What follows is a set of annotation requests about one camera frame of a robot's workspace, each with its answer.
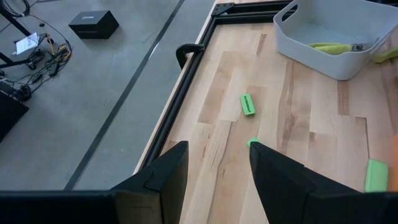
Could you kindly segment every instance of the gray floor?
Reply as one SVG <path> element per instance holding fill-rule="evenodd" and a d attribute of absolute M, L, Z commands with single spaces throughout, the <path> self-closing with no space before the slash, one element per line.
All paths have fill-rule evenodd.
<path fill-rule="evenodd" d="M 64 189 L 178 0 L 63 0 L 32 11 L 63 33 L 73 57 L 27 102 L 30 111 L 0 143 L 0 190 Z M 129 177 L 177 80 L 175 49 L 194 42 L 213 0 L 185 0 L 74 189 L 108 189 Z M 67 24 L 80 11 L 110 9 L 121 27 L 109 40 L 80 40 Z M 0 49 L 23 37 L 0 18 Z M 31 17 L 20 20 L 41 32 Z M 53 34 L 56 42 L 62 38 Z M 16 78 L 24 66 L 7 70 Z"/>

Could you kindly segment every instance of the green sponge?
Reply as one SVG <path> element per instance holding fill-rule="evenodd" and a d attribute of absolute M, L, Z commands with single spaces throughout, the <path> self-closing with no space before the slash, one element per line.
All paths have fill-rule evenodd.
<path fill-rule="evenodd" d="M 260 140 L 258 138 L 252 138 L 248 140 L 248 148 L 250 148 L 250 143 L 252 142 L 260 142 Z"/>
<path fill-rule="evenodd" d="M 370 159 L 366 173 L 365 192 L 385 192 L 387 190 L 388 165 Z"/>
<path fill-rule="evenodd" d="M 241 95 L 241 103 L 244 115 L 254 114 L 254 104 L 249 93 Z"/>

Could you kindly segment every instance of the black box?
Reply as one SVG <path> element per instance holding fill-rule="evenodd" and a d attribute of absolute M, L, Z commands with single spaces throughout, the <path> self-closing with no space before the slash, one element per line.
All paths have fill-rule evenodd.
<path fill-rule="evenodd" d="M 111 11 L 91 11 L 79 13 L 69 27 L 81 39 L 108 39 L 119 27 Z"/>
<path fill-rule="evenodd" d="M 27 106 L 0 91 L 0 142 L 28 110 Z"/>

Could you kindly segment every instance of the basket handle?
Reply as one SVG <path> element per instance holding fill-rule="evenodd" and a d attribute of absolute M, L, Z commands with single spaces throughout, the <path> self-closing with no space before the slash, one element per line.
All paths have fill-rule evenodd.
<path fill-rule="evenodd" d="M 281 11 L 279 11 L 278 14 L 276 14 L 274 16 L 274 22 L 276 23 L 281 23 L 284 22 L 285 19 L 283 19 L 283 17 L 290 11 L 292 10 L 294 7 L 297 6 L 296 11 L 299 9 L 299 4 L 297 1 L 292 1 L 290 4 L 288 4 L 286 7 L 284 7 Z"/>

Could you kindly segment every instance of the wooden table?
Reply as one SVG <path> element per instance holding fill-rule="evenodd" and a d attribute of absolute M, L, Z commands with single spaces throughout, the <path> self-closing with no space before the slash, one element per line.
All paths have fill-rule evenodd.
<path fill-rule="evenodd" d="M 189 141 L 180 223 L 267 222 L 246 145 L 255 137 L 363 191 L 369 158 L 391 164 L 397 71 L 397 61 L 370 63 L 352 80 L 338 82 L 279 54 L 273 24 L 218 26 L 163 149 Z M 243 115 L 244 93 L 253 98 L 253 117 Z"/>

